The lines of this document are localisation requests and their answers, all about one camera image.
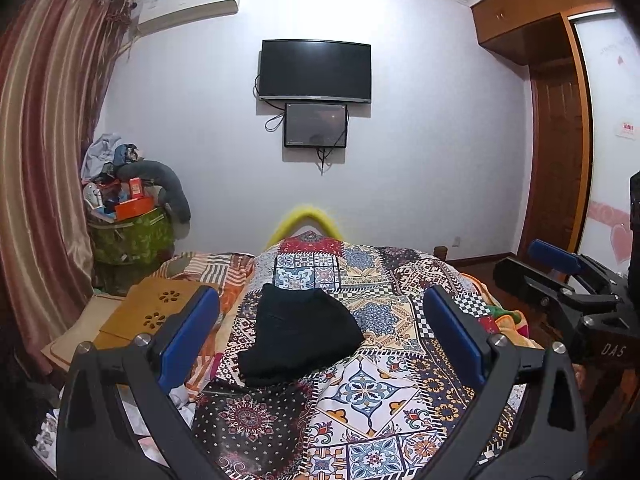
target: silver bolt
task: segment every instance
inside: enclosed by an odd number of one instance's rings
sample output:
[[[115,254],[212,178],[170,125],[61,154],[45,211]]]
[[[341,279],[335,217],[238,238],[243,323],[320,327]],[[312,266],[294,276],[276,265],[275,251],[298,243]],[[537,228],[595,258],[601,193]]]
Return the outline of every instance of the silver bolt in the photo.
[[[494,346],[507,346],[509,340],[503,334],[494,334],[491,336],[491,343]]]
[[[78,352],[79,354],[86,354],[89,350],[91,350],[93,346],[94,344],[91,341],[82,341],[76,347],[76,352]]]
[[[566,346],[564,346],[559,341],[554,341],[551,345],[551,348],[554,350],[556,354],[566,354]]]
[[[151,342],[151,334],[143,332],[142,334],[138,334],[133,338],[133,343],[136,346],[146,346]]]

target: television screen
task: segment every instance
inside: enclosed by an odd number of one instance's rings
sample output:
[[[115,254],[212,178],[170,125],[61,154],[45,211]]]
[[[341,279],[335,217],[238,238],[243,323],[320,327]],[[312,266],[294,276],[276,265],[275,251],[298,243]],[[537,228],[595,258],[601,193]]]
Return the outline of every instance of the television screen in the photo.
[[[347,107],[320,103],[287,103],[285,148],[346,148]]]
[[[264,40],[260,99],[371,102],[371,46],[312,40]]]

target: air conditioner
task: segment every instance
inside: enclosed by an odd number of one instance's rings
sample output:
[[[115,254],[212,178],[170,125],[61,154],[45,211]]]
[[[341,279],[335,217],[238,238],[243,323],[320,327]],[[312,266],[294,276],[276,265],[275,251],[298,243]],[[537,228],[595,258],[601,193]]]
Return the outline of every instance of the air conditioner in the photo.
[[[138,30],[142,36],[183,23],[238,12],[240,0],[148,0],[142,4]]]

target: folded black clothing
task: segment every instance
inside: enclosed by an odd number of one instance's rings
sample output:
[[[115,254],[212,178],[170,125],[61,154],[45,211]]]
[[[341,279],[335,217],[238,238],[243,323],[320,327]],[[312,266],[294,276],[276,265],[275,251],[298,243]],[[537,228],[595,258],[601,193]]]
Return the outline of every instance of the folded black clothing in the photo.
[[[353,354],[364,338],[347,308],[320,288],[262,287],[255,343],[238,352],[249,387],[289,383]]]

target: curtain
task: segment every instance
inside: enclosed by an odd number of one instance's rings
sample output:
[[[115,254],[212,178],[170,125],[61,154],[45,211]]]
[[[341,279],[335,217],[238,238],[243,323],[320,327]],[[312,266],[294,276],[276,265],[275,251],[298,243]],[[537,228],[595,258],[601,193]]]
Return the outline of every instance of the curtain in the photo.
[[[26,349],[73,325],[92,294],[79,168],[131,0],[27,0],[0,38],[0,257]]]

